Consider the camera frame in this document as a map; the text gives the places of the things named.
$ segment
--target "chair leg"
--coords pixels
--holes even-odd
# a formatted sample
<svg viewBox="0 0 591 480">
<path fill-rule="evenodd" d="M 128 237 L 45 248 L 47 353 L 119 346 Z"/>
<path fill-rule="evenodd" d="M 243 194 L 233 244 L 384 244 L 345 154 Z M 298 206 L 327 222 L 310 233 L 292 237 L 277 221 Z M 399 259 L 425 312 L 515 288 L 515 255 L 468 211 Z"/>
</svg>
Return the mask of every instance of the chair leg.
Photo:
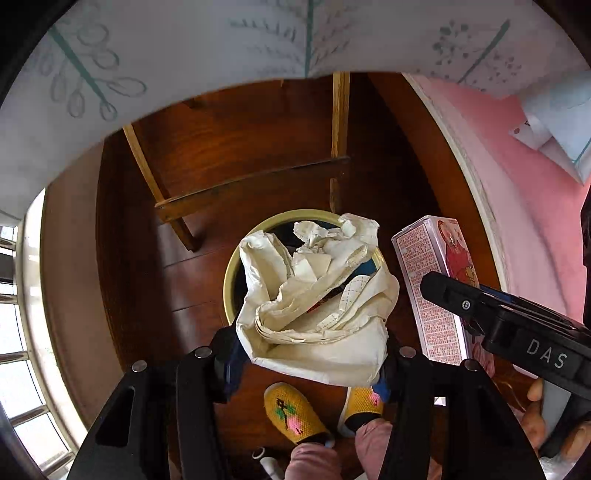
<svg viewBox="0 0 591 480">
<path fill-rule="evenodd" d="M 196 252 L 199 250 L 201 247 L 201 242 L 193 236 L 189 230 L 189 227 L 182 218 L 171 220 L 169 224 L 187 250 L 191 252 Z"/>
</svg>

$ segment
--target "window frame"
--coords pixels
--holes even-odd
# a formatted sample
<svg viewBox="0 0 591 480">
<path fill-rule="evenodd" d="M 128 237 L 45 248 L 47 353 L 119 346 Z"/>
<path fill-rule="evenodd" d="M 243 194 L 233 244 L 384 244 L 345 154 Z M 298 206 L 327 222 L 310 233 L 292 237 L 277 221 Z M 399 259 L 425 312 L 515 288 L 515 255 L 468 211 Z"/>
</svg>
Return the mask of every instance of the window frame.
<svg viewBox="0 0 591 480">
<path fill-rule="evenodd" d="M 84 440 L 87 429 L 69 396 L 61 376 L 59 362 L 53 349 L 50 329 L 45 316 L 39 247 L 42 235 L 45 191 L 35 199 L 25 218 L 18 226 L 16 241 L 3 242 L 13 247 L 15 254 L 15 295 L 0 296 L 1 303 L 12 303 L 18 308 L 17 323 L 25 349 L 0 354 L 0 364 L 30 362 L 33 383 L 41 393 L 44 403 L 9 420 L 13 428 L 31 420 L 47 416 L 66 451 L 50 463 L 39 465 L 49 478 L 64 478 Z"/>
</svg>

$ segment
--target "pink wall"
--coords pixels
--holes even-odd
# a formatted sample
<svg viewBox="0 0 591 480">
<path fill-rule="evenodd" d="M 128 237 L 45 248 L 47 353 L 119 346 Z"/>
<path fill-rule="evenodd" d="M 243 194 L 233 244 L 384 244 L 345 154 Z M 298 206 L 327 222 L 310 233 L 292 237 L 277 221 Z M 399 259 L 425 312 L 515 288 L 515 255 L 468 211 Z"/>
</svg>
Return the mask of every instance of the pink wall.
<svg viewBox="0 0 591 480">
<path fill-rule="evenodd" d="M 561 290 L 558 293 L 564 300 L 564 313 L 581 321 L 586 270 L 582 262 L 580 210 L 590 182 L 588 181 L 584 187 L 581 186 L 547 157 L 526 147 L 508 134 L 511 128 L 525 120 L 519 100 L 515 96 L 496 100 L 476 90 L 440 80 L 418 80 L 434 104 L 443 109 L 446 120 L 446 111 L 453 113 L 450 106 L 460 114 L 462 118 L 454 121 L 452 125 L 460 141 L 473 143 L 473 137 L 477 137 L 515 186 L 525 210 L 531 217 L 531 228 L 536 230 L 538 239 L 547 250 Z M 471 154 L 468 156 L 475 164 L 482 160 L 474 158 Z M 518 215 L 518 212 L 511 212 L 511 203 L 502 205 L 502 195 L 511 186 L 502 181 L 486 179 L 485 176 L 488 175 L 484 171 L 479 172 L 487 196 L 489 199 L 497 200 L 495 205 L 491 202 L 495 218 L 503 219 L 498 222 L 498 226 L 503 236 L 505 253 L 510 257 L 507 258 L 508 264 L 517 281 L 513 286 L 519 287 L 519 291 L 533 291 L 537 298 L 530 297 L 532 300 L 558 310 L 557 302 L 550 300 L 546 297 L 547 294 L 543 293 L 551 287 L 552 280 L 548 278 L 548 285 L 543 285 L 545 278 L 536 278 L 537 275 L 548 277 L 548 273 L 538 271 L 537 275 L 534 275 L 534 271 L 518 271 L 524 268 L 537 268 L 535 258 L 525 264 L 520 261 L 522 256 L 531 257 L 532 248 L 537 247 L 529 241 L 519 245 L 520 242 L 523 243 L 524 233 L 520 229 L 514 229 L 515 224 L 511 226 L 512 222 L 508 222 L 511 220 L 509 217 Z M 530 282 L 530 287 L 535 287 L 535 291 L 524 285 L 524 282 Z"/>
</svg>

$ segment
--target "human hand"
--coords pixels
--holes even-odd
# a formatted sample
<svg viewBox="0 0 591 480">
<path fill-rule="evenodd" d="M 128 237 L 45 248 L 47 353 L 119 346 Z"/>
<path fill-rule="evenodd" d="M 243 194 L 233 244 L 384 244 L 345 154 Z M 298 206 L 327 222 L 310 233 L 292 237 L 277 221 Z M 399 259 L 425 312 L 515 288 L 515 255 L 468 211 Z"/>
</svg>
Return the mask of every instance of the human hand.
<svg viewBox="0 0 591 480">
<path fill-rule="evenodd" d="M 546 425 L 541 414 L 542 397 L 543 380 L 538 378 L 527 392 L 527 398 L 532 403 L 527 407 L 521 419 L 521 427 L 536 453 L 544 442 L 546 434 Z M 566 461 L 576 462 L 587 449 L 589 443 L 591 443 L 591 421 L 586 421 L 573 430 L 564 441 L 560 449 L 561 457 Z"/>
</svg>

